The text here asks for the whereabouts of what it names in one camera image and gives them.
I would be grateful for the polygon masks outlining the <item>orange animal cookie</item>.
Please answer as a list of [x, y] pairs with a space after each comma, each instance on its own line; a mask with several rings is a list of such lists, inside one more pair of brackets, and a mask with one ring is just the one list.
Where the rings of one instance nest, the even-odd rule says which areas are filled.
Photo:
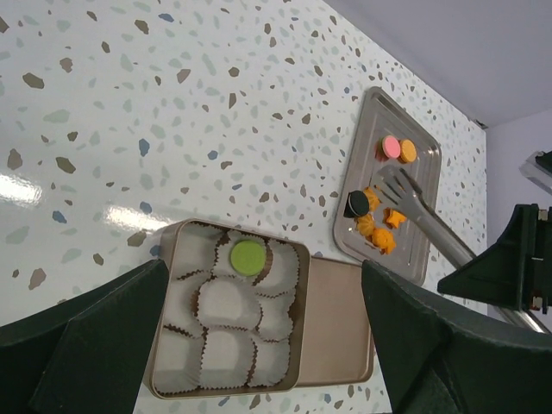
[[393, 233], [389, 229], [374, 229], [371, 234], [372, 244], [382, 254], [390, 254], [396, 247]]

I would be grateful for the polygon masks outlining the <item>black sandwich cookie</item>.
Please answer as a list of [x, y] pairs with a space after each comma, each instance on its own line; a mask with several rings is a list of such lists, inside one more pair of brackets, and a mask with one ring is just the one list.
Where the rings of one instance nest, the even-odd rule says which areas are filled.
[[359, 218], [370, 212], [370, 204], [364, 191], [351, 191], [345, 202], [343, 216], [346, 218]]

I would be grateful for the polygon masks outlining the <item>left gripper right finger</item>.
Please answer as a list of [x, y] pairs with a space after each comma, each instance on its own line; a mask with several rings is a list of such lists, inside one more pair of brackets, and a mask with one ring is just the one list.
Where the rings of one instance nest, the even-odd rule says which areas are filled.
[[395, 413], [549, 413], [551, 337], [484, 316], [371, 261], [367, 316]]

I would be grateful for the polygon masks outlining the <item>orange fish cookie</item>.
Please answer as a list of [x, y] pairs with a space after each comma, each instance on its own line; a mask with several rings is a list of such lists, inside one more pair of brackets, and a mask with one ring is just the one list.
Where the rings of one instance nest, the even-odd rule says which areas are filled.
[[399, 229], [400, 226], [407, 221], [407, 217], [402, 213], [386, 208], [384, 214], [384, 223], [391, 229]]

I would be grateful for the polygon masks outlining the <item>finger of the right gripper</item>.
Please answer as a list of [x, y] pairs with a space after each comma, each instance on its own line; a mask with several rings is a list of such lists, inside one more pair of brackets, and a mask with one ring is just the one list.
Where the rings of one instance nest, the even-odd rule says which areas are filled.
[[536, 258], [537, 204], [518, 204], [492, 246], [437, 284], [437, 291], [506, 309], [528, 309]]

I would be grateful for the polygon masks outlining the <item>metal tongs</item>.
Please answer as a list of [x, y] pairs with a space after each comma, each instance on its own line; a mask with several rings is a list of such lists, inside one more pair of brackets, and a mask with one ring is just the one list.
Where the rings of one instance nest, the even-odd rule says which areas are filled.
[[[426, 235], [430, 243], [453, 265], [455, 270], [469, 263], [475, 254], [467, 244], [424, 201], [423, 193], [408, 172], [396, 166], [384, 166], [376, 173], [376, 193], [381, 201], [405, 215]], [[493, 306], [506, 320], [517, 326], [549, 334], [551, 329], [528, 309]]]

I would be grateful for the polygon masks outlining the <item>green round cookie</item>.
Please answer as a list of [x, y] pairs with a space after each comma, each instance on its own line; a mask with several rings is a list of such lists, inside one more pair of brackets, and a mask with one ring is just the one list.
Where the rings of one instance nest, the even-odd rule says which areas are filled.
[[258, 275], [266, 264], [265, 248], [257, 241], [243, 240], [237, 242], [229, 254], [232, 268], [241, 276]]

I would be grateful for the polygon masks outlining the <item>orange flower cookie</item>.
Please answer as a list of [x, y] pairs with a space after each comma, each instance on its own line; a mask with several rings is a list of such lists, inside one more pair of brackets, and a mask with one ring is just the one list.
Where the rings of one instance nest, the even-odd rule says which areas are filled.
[[371, 187], [366, 187], [363, 190], [363, 193], [367, 198], [369, 211], [370, 212], [375, 212], [381, 204], [381, 201], [380, 201], [379, 197], [377, 196], [377, 194], [374, 192], [373, 188], [371, 188]]

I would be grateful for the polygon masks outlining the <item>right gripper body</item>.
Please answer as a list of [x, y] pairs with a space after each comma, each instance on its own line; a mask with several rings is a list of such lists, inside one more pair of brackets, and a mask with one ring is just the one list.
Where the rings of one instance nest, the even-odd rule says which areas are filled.
[[530, 205], [530, 308], [542, 314], [551, 306], [551, 209]]

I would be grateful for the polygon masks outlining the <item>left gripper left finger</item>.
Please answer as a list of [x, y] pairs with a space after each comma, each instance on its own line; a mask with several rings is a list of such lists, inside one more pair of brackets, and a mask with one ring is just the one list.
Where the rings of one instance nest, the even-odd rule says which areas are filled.
[[150, 260], [1, 328], [3, 413], [130, 413], [169, 272]]

